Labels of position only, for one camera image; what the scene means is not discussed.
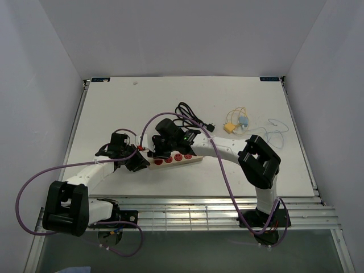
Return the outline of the yellow charger plug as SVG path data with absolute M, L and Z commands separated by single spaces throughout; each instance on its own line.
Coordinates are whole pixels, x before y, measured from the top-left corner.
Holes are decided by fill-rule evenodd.
M 236 125 L 231 123 L 231 122 L 227 122 L 224 124 L 224 130 L 228 133 L 228 134 L 233 134 L 235 133 L 236 130 Z

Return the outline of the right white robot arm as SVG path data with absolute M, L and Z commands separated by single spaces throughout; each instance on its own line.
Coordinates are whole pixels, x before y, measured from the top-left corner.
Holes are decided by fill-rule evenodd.
M 210 156 L 239 165 L 247 181 L 255 187 L 258 222 L 270 226 L 278 218 L 276 180 L 281 163 L 277 153 L 258 135 L 248 139 L 213 137 L 201 130 L 179 128 L 165 118 L 160 121 L 150 142 L 143 141 L 149 149 L 148 157 L 168 159 L 176 151 L 182 155 Z

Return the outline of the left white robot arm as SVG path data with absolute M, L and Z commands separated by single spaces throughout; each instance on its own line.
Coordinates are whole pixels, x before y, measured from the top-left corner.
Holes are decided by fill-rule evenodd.
M 129 143 L 129 136 L 114 132 L 110 142 L 103 145 L 94 162 L 65 181 L 54 181 L 48 189 L 42 226 L 46 230 L 84 234 L 87 227 L 103 222 L 108 227 L 121 226 L 124 220 L 118 203 L 109 198 L 89 198 L 95 187 L 121 166 L 129 171 L 147 168 L 150 162 L 137 146 Z

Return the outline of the beige red power strip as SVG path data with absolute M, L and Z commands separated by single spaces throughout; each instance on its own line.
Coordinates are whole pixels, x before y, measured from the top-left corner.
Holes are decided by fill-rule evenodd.
M 178 167 L 182 165 L 198 163 L 203 160 L 203 156 L 182 155 L 179 152 L 172 152 L 167 159 L 150 159 L 148 169 L 161 169 L 169 167 Z

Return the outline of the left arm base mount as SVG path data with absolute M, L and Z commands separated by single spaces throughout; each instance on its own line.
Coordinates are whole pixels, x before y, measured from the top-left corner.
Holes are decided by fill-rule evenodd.
M 133 228 L 130 224 L 105 224 L 105 222 L 132 222 L 134 224 L 138 223 L 138 214 L 137 210 L 114 210 L 111 213 L 111 217 L 106 220 L 101 220 L 102 224 L 95 224 L 95 228 L 109 228 L 109 229 L 119 229 L 119 228 Z

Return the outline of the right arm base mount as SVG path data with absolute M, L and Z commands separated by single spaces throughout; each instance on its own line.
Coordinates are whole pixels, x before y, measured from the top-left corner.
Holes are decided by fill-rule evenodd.
M 241 210 L 246 222 L 251 228 L 263 228 L 268 220 L 269 214 L 263 213 L 258 209 Z M 288 222 L 288 227 L 291 227 L 291 220 L 286 215 L 285 209 L 275 209 L 273 216 L 268 224 L 268 229 L 273 227 L 284 228 Z

